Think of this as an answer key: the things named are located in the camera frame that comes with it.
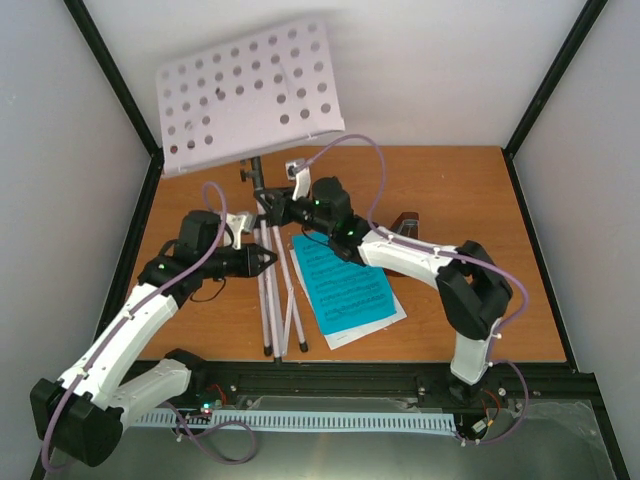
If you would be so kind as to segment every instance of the white paper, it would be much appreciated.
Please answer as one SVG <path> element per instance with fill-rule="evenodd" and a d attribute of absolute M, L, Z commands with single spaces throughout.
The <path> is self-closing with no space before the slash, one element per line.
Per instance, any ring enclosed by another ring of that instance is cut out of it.
<path fill-rule="evenodd" d="M 307 287 L 304 284 L 304 278 L 302 278 L 302 273 L 300 272 L 300 264 L 298 263 L 296 252 L 294 250 L 289 250 L 289 254 L 291 255 L 293 268 L 296 271 L 298 280 L 300 280 L 302 290 L 307 297 L 309 305 L 311 305 L 311 300 L 309 299 L 309 294 L 307 293 Z M 367 323 L 365 325 L 360 325 L 359 327 L 342 330 L 341 332 L 332 333 L 331 335 L 325 335 L 324 338 L 327 341 L 329 348 L 331 350 L 335 350 L 336 348 L 342 347 L 347 343 L 351 343 L 359 338 L 364 337 L 365 335 L 369 335 L 370 333 L 377 332 L 378 330 L 382 330 L 383 328 L 387 328 L 389 325 L 393 325 L 398 320 L 402 320 L 403 318 L 407 317 L 406 312 L 402 308 L 402 305 L 400 305 L 400 302 L 398 301 L 398 298 L 395 294 L 393 294 L 393 305 L 396 308 L 396 313 L 391 315 L 390 317 Z"/>

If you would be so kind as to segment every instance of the black cable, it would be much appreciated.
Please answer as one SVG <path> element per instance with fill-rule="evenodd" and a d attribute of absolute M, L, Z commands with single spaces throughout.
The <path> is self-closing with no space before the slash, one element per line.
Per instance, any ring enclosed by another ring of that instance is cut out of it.
<path fill-rule="evenodd" d="M 222 279 L 222 286 L 221 286 L 221 287 L 220 287 L 220 289 L 219 289 L 219 290 L 218 290 L 218 291 L 213 295 L 213 297 L 211 297 L 211 298 L 206 298 L 206 299 L 202 299 L 202 300 L 197 300 L 197 299 L 193 298 L 193 296 L 196 294 L 196 292 L 193 292 L 193 293 L 191 294 L 191 296 L 189 297 L 189 300 L 191 300 L 193 303 L 206 303 L 206 302 L 211 302 L 211 301 L 215 300 L 215 299 L 216 299 L 216 297 L 217 297 L 218 295 L 220 295 L 220 293 L 222 293 L 222 290 L 224 290 L 224 287 L 226 287 L 226 286 L 227 286 L 227 279 L 226 279 L 226 278 L 223 278 L 223 279 Z"/>
<path fill-rule="evenodd" d="M 300 227 L 300 231 L 302 232 L 302 234 L 308 238 L 309 240 L 311 240 L 312 242 L 317 243 L 318 245 L 322 245 L 323 247 L 328 247 L 329 245 L 327 243 L 324 242 L 319 242 L 318 240 L 316 240 L 315 238 L 311 238 L 309 235 L 307 235 L 307 231 L 304 229 L 304 226 Z"/>

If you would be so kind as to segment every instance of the white cable clip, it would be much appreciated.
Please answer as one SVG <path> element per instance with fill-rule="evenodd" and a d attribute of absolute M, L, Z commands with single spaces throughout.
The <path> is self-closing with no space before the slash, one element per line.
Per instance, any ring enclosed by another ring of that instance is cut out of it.
<path fill-rule="evenodd" d="M 75 367 L 73 369 L 73 371 L 75 372 L 75 376 L 77 377 L 78 375 L 82 375 L 82 378 L 87 378 L 89 376 L 89 372 L 87 372 L 84 367 Z"/>

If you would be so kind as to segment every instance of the black metal frame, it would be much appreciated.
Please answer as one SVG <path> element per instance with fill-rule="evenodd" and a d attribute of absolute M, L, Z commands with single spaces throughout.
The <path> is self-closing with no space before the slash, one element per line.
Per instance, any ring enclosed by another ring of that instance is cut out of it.
<path fill-rule="evenodd" d="M 164 158 L 162 149 L 156 144 L 83 1 L 64 1 L 150 155 L 149 169 L 98 324 L 97 334 L 99 335 L 124 303 L 160 179 Z M 529 390 L 539 392 L 542 398 L 584 399 L 591 402 L 615 473 L 618 478 L 629 478 L 596 379 L 592 374 L 583 374 L 577 371 L 575 357 L 513 162 L 527 134 L 606 3 L 607 0 L 587 0 L 585 2 L 544 80 L 511 139 L 504 147 L 503 155 L 567 358 L 566 363 L 522 364 L 519 367 L 527 378 Z M 132 367 L 130 375 L 142 373 L 149 367 L 150 362 L 137 361 Z M 467 413 L 470 409 L 476 408 L 473 405 L 462 407 L 452 403 L 450 398 L 431 395 L 435 391 L 430 390 L 432 382 L 445 375 L 448 368 L 445 364 L 341 363 L 327 365 L 284 363 L 275 365 L 265 362 L 206 362 L 205 368 L 209 374 L 215 375 L 218 383 L 226 386 L 227 394 L 231 398 L 269 394 L 358 395 L 392 398 L 417 396 L 423 406 L 437 406 L 455 414 Z M 515 394 L 522 392 L 517 377 L 506 366 L 494 367 L 489 381 L 497 382 L 507 391 L 515 392 Z M 185 407 L 189 406 L 189 401 L 189 399 L 184 399 Z M 43 470 L 39 461 L 32 478 L 43 478 Z"/>

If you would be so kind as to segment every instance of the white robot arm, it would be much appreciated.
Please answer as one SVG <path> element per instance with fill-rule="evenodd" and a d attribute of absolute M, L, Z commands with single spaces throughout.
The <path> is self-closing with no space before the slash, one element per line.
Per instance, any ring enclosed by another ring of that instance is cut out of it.
<path fill-rule="evenodd" d="M 456 330 L 451 372 L 468 385 L 478 383 L 487 370 L 490 344 L 513 292 L 501 275 L 452 259 L 447 253 L 493 263 L 489 255 L 475 242 L 461 247 L 435 245 L 380 226 L 374 230 L 354 214 L 349 195 L 336 177 L 321 178 L 312 185 L 309 169 L 294 173 L 302 163 L 304 160 L 294 160 L 286 165 L 294 188 L 259 192 L 257 199 L 271 224 L 299 223 L 326 234 L 329 247 L 345 261 L 393 270 L 436 289 Z M 401 239 L 401 244 L 392 239 Z"/>
<path fill-rule="evenodd" d="M 248 213 L 228 215 L 224 245 L 197 270 L 132 315 L 142 299 L 203 256 L 220 225 L 219 216 L 208 211 L 192 211 L 183 219 L 178 238 L 167 242 L 147 263 L 125 305 L 91 348 L 56 382 L 41 379 L 33 387 L 31 406 L 40 438 L 66 395 L 68 401 L 57 419 L 51 445 L 89 466 L 99 465 L 138 417 L 189 388 L 194 370 L 203 361 L 181 350 L 170 352 L 150 371 L 120 384 L 153 335 L 205 279 L 255 277 L 277 260 L 273 252 L 259 245 L 241 244 L 242 233 L 252 232 L 254 221 Z M 173 254 L 168 255 L 171 246 Z M 88 366 L 98 349 L 99 355 Z"/>

